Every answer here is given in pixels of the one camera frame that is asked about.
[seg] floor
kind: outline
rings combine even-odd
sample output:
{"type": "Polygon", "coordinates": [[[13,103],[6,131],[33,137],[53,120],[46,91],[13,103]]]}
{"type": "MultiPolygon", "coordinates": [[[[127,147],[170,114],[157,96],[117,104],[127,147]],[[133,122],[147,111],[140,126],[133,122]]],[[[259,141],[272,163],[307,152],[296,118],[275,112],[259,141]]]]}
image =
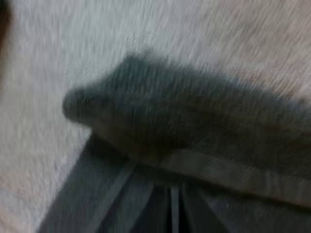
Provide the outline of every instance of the floor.
{"type": "Polygon", "coordinates": [[[311,103],[308,0],[8,2],[0,16],[0,232],[38,228],[89,136],[64,119],[64,94],[128,52],[152,49],[311,103]]]}

